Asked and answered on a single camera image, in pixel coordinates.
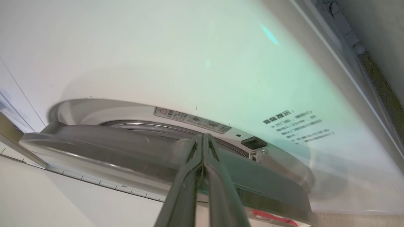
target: washing machine door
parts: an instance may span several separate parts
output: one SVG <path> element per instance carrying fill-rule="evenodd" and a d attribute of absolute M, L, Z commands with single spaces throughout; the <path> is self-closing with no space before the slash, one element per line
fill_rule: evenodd
<path fill-rule="evenodd" d="M 40 133 L 25 134 L 20 144 L 51 166 L 166 196 L 193 136 L 189 132 L 162 132 L 157 126 L 155 130 L 125 130 L 54 122 Z M 300 185 L 246 158 L 224 141 L 217 140 L 217 144 L 224 150 L 221 163 L 252 218 L 267 213 L 296 225 L 316 224 Z"/>

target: warning sticker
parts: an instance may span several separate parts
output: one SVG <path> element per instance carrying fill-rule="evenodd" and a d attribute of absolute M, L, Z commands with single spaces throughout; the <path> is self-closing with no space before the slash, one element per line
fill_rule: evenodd
<path fill-rule="evenodd" d="M 209 129 L 213 132 L 217 132 L 220 134 L 223 134 L 227 132 L 231 127 L 205 119 L 205 118 L 200 118 L 194 115 L 190 115 L 187 113 L 181 113 L 178 111 L 170 110 L 170 109 L 165 109 L 165 108 L 159 108 L 156 107 L 154 109 L 154 115 L 162 118 L 169 118 L 173 119 L 179 122 L 184 122 L 187 124 L 192 124 L 201 128 Z"/>

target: red strip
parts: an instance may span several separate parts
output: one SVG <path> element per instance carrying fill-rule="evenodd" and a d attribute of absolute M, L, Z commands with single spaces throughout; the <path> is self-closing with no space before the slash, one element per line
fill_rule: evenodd
<path fill-rule="evenodd" d="M 277 216 L 272 215 L 272 214 L 265 213 L 265 212 L 260 211 L 260 210 L 253 210 L 253 211 L 252 211 L 252 214 L 253 214 L 253 215 L 262 216 L 262 217 L 265 217 L 265 218 L 268 218 L 268 219 L 272 219 L 272 220 L 276 220 L 276 221 L 288 223 L 288 224 L 290 224 L 290 225 L 298 226 L 296 222 L 294 222 L 294 221 L 292 221 L 292 220 L 290 220 L 290 219 L 280 218 L 280 217 L 277 217 Z"/>

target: warning triangle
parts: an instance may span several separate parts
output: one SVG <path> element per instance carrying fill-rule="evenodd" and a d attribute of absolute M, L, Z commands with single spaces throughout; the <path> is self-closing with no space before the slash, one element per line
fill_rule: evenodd
<path fill-rule="evenodd" d="M 158 111 L 160 111 L 162 114 L 166 115 L 167 114 L 167 109 L 160 109 L 157 108 Z"/>

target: red object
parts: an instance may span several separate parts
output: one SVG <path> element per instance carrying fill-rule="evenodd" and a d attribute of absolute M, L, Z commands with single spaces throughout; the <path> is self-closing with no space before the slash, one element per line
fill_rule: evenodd
<path fill-rule="evenodd" d="M 160 111 L 164 115 L 167 114 L 167 109 L 159 109 L 159 108 L 157 108 L 157 110 Z"/>
<path fill-rule="evenodd" d="M 298 226 L 296 222 L 294 222 L 294 221 L 292 221 L 290 219 L 280 218 L 280 217 L 277 217 L 277 216 L 272 215 L 272 214 L 265 213 L 265 212 L 260 211 L 260 210 L 253 210 L 252 214 L 255 215 L 255 216 L 258 215 L 258 216 L 262 216 L 262 217 L 265 217 L 265 218 L 268 218 L 268 219 L 272 219 L 272 220 L 288 223 L 290 225 Z"/>

